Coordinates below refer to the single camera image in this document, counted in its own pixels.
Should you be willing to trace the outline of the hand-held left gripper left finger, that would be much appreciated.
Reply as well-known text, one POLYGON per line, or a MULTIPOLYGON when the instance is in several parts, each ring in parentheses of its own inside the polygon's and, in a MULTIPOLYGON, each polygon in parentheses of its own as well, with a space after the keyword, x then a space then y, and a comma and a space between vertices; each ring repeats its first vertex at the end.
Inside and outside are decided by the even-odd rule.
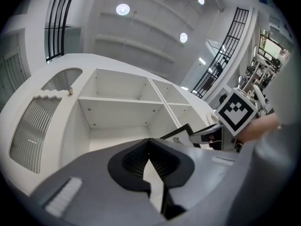
POLYGON ((30 198, 60 226, 155 226, 165 218, 143 179, 148 139, 86 153, 42 181, 30 198))

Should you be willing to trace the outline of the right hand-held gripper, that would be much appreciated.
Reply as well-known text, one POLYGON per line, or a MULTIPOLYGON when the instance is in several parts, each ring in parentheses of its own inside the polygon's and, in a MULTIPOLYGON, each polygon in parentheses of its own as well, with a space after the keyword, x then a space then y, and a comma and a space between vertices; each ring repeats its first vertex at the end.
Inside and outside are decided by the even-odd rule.
POLYGON ((255 118, 259 102, 240 88, 234 88, 215 111, 219 123, 194 132, 192 143, 209 143, 214 150, 239 153, 243 142, 237 139, 243 128, 255 118))

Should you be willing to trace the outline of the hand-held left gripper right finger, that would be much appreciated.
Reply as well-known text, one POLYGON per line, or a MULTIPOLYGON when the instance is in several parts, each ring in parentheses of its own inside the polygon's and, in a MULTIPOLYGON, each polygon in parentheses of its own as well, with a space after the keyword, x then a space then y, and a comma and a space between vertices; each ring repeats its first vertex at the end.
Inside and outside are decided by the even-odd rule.
POLYGON ((187 212, 217 187, 237 157, 188 142, 151 139, 150 202, 166 219, 187 212))

